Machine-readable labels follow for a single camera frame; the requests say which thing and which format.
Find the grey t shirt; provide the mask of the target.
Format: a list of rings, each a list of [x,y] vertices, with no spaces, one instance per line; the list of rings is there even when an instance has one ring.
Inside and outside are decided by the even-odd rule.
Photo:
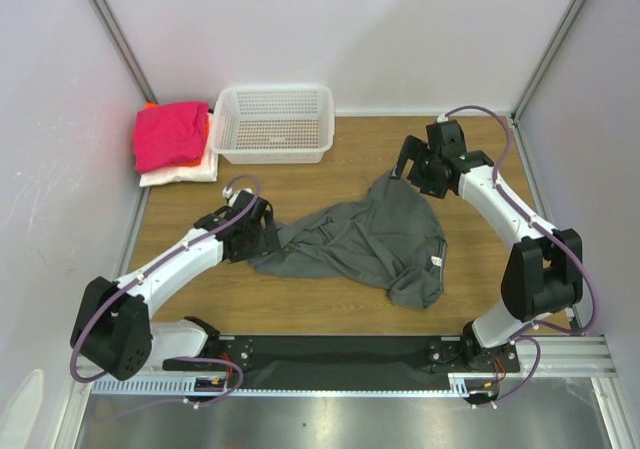
[[[435,212],[405,180],[378,177],[366,197],[278,228],[281,249],[251,259],[258,273],[344,276],[386,291],[402,307],[427,309],[444,292],[448,244]]]

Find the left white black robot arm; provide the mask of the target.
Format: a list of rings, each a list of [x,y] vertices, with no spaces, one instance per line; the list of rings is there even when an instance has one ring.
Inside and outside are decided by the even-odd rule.
[[[72,329],[70,369],[79,382],[84,357],[102,375],[124,381],[145,366],[209,370],[218,364],[220,333],[195,316],[152,323],[154,314],[192,280],[221,263],[279,250],[274,209],[249,189],[224,194],[226,203],[198,219],[172,247],[117,280],[93,279]]]

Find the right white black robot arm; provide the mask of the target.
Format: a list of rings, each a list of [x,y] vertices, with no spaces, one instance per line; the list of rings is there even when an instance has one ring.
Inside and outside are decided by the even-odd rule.
[[[467,323],[461,336],[462,365],[482,371],[527,329],[581,301],[582,240],[575,230],[559,230],[532,210],[485,152],[468,150],[457,121],[432,123],[426,135],[405,138],[392,178],[405,176],[428,196],[461,197],[509,251],[499,301]]]

